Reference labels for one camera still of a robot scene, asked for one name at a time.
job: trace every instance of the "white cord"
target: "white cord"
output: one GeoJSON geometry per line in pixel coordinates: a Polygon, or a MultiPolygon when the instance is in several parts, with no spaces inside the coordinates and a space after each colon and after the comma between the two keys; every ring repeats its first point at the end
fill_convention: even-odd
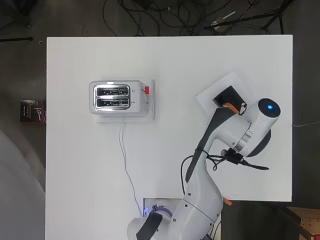
{"type": "Polygon", "coordinates": [[[136,202],[139,214],[142,217],[142,212],[141,212],[141,209],[140,209],[137,197],[136,197],[136,190],[135,190],[134,184],[132,182],[132,179],[131,179],[130,174],[129,174],[128,169],[127,169],[127,153],[126,153],[126,148],[124,146],[124,141],[123,141],[123,135],[124,135],[125,129],[126,129],[126,123],[124,122],[121,125],[120,130],[119,130],[119,144],[120,144],[120,147],[121,147],[121,152],[122,152],[123,161],[124,161],[124,170],[125,170],[125,172],[126,172],[126,174],[128,176],[128,179],[129,179],[129,181],[131,183],[134,201],[136,202]]]}
{"type": "Polygon", "coordinates": [[[314,123],[307,123],[307,124],[300,124],[300,125],[292,125],[292,127],[308,127],[308,126],[317,125],[317,124],[320,124],[320,121],[314,122],[314,123]]]}

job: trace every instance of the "small device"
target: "small device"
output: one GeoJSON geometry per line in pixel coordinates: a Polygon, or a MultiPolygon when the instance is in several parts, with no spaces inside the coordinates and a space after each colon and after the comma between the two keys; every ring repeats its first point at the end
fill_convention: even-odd
{"type": "Polygon", "coordinates": [[[95,81],[89,87],[90,111],[109,117],[148,114],[150,87],[138,80],[95,81]]]}

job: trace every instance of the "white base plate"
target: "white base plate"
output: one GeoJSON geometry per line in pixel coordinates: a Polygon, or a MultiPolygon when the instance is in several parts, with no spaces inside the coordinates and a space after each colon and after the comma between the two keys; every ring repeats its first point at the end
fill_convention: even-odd
{"type": "Polygon", "coordinates": [[[248,106],[257,101],[257,98],[254,97],[253,92],[250,90],[249,84],[246,84],[236,73],[232,72],[196,95],[198,103],[208,116],[211,117],[218,108],[213,99],[229,86],[232,86],[237,91],[248,106]]]}

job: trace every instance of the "blue light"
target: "blue light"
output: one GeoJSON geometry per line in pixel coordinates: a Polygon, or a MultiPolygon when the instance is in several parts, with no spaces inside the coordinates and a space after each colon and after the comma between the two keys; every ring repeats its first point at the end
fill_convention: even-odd
{"type": "Polygon", "coordinates": [[[149,208],[145,208],[145,209],[143,210],[143,215],[144,215],[144,216],[149,215],[149,208]]]}

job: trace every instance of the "power cord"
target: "power cord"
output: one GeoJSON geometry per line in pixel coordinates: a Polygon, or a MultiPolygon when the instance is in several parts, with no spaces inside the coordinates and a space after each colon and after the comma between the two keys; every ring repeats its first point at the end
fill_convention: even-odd
{"type": "Polygon", "coordinates": [[[106,21],[106,18],[105,18],[105,8],[106,8],[106,4],[107,4],[108,0],[105,0],[104,3],[103,3],[103,7],[102,7],[102,18],[103,18],[103,22],[104,24],[106,25],[106,27],[113,33],[114,36],[118,36],[113,30],[112,28],[108,25],[107,21],[106,21]]]}
{"type": "Polygon", "coordinates": [[[306,123],[306,124],[298,124],[298,125],[292,125],[292,127],[300,128],[300,127],[309,127],[313,125],[318,125],[320,124],[320,121],[318,122],[313,122],[313,123],[306,123]]]}
{"type": "Polygon", "coordinates": [[[142,217],[142,211],[141,211],[141,208],[139,206],[139,203],[138,203],[138,200],[137,200],[137,197],[136,197],[136,190],[135,190],[135,187],[134,187],[134,184],[133,184],[133,181],[130,177],[130,174],[128,172],[128,169],[127,169],[127,153],[126,153],[126,148],[125,148],[125,145],[124,145],[124,141],[123,141],[123,136],[124,136],[124,132],[125,132],[125,129],[126,129],[126,123],[124,122],[121,127],[120,127],[120,130],[119,130],[119,144],[120,144],[120,148],[121,148],[121,152],[122,152],[122,156],[123,156],[123,162],[124,162],[124,170],[127,174],[127,177],[131,183],[131,187],[132,187],[132,191],[133,191],[133,197],[134,197],[134,201],[136,202],[136,205],[137,205],[137,208],[138,208],[138,211],[139,211],[139,214],[140,216],[142,217]]]}
{"type": "Polygon", "coordinates": [[[213,234],[213,237],[212,237],[213,240],[216,238],[217,230],[218,230],[220,224],[221,224],[221,220],[220,220],[220,222],[218,223],[218,225],[217,225],[217,227],[216,227],[216,230],[214,231],[214,234],[213,234]]]}
{"type": "MultiPolygon", "coordinates": [[[[141,28],[141,21],[142,21],[142,17],[140,15],[140,13],[143,13],[145,15],[147,15],[148,17],[150,17],[152,19],[152,21],[154,21],[157,25],[157,35],[158,36],[161,36],[160,34],[160,31],[161,31],[161,28],[160,28],[160,23],[158,22],[158,20],[152,15],[152,13],[149,13],[147,10],[141,10],[139,9],[140,6],[137,6],[133,0],[131,0],[135,9],[130,9],[128,8],[127,6],[125,6],[124,4],[124,0],[117,0],[117,2],[119,3],[119,5],[121,6],[121,8],[123,8],[126,13],[130,16],[130,18],[134,21],[134,23],[136,24],[137,26],[137,32],[135,34],[135,36],[146,36],[146,34],[144,33],[144,31],[142,30],[141,28]],[[135,17],[132,15],[132,13],[138,13],[138,16],[139,16],[139,20],[137,21],[135,19],[135,17]]],[[[179,29],[179,34],[180,35],[183,35],[183,32],[185,30],[185,33],[187,35],[195,35],[194,33],[194,30],[195,28],[201,23],[202,20],[206,19],[207,17],[213,15],[214,13],[217,13],[218,11],[224,9],[225,7],[227,7],[232,1],[234,0],[228,0],[224,5],[222,5],[221,7],[217,8],[216,10],[212,11],[212,12],[209,12],[206,14],[206,11],[205,11],[205,7],[210,5],[212,3],[211,0],[209,0],[207,3],[196,3],[195,0],[192,0],[191,2],[187,2],[185,0],[177,0],[177,4],[176,5],[173,5],[173,6],[168,6],[166,8],[160,8],[155,2],[154,0],[151,0],[152,1],[152,4],[154,6],[156,6],[156,8],[152,8],[152,7],[149,7],[148,10],[149,11],[154,11],[154,12],[157,12],[159,14],[159,18],[161,20],[161,22],[166,26],[166,27],[169,27],[169,28],[174,28],[174,29],[179,29]],[[190,9],[190,5],[188,5],[188,3],[192,3],[194,5],[195,8],[198,8],[198,6],[201,6],[204,8],[204,13],[205,15],[204,16],[200,16],[198,17],[198,19],[195,21],[194,24],[189,24],[190,20],[192,19],[191,17],[191,9],[190,9]],[[181,10],[182,9],[185,9],[186,10],[186,19],[182,19],[181,17],[181,10]],[[181,24],[179,25],[172,25],[172,24],[169,24],[167,21],[165,21],[163,15],[164,14],[167,14],[167,15],[170,15],[174,18],[176,18],[181,24]]],[[[106,25],[106,27],[112,32],[112,34],[114,36],[118,36],[115,31],[112,30],[112,28],[107,24],[107,21],[105,19],[105,8],[106,8],[106,4],[107,4],[108,0],[105,0],[104,3],[103,3],[103,9],[102,9],[102,17],[103,17],[103,21],[104,21],[104,24],[106,25]]]]}
{"type": "MultiPolygon", "coordinates": [[[[213,171],[216,171],[218,169],[218,165],[220,163],[222,163],[223,161],[225,161],[226,159],[223,156],[218,156],[218,155],[210,155],[209,153],[207,153],[206,151],[202,150],[203,152],[205,152],[207,154],[207,159],[209,159],[210,161],[213,162],[214,166],[213,166],[213,171]]],[[[184,190],[184,180],[183,180],[183,165],[184,163],[192,158],[193,155],[190,155],[188,157],[186,157],[180,165],[180,178],[181,178],[181,187],[182,187],[182,192],[183,194],[185,194],[185,190],[184,190]]]]}

